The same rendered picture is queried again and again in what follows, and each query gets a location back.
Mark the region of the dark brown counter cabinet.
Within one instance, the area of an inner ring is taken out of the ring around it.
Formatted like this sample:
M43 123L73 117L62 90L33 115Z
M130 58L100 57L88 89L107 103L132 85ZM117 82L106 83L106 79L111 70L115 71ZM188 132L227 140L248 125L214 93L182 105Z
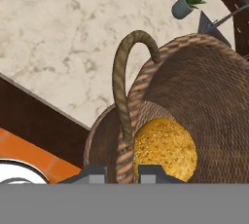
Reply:
M89 128L0 72L0 127L81 168Z

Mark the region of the brown wicker basket with handle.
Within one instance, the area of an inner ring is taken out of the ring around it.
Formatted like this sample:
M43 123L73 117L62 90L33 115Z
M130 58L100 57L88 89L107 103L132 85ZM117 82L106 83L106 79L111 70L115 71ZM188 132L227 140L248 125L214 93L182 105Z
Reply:
M143 30L124 37L113 72L114 102L94 122L84 164L104 166L110 183L136 183L134 135L169 118L196 145L193 183L249 183L249 61L207 34L158 46Z

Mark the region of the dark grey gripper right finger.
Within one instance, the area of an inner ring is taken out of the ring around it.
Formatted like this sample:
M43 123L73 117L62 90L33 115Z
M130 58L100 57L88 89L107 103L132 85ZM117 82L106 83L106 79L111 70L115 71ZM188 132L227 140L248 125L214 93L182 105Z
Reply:
M138 174L140 184L182 183L182 180L168 175L161 165L139 165Z

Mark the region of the golden round bread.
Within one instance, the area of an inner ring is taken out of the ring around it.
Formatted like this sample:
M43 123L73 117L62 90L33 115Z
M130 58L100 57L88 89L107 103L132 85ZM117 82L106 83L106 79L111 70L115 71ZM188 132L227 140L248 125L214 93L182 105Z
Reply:
M196 145L177 122L154 119L135 134L133 163L135 176L139 166L160 165L166 174L188 182L196 170Z

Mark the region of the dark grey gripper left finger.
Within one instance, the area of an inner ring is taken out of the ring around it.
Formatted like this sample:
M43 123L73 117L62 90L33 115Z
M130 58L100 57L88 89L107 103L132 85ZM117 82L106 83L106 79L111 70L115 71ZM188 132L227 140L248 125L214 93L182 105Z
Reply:
M105 166L88 165L78 174L60 181L60 184L105 184L107 168Z

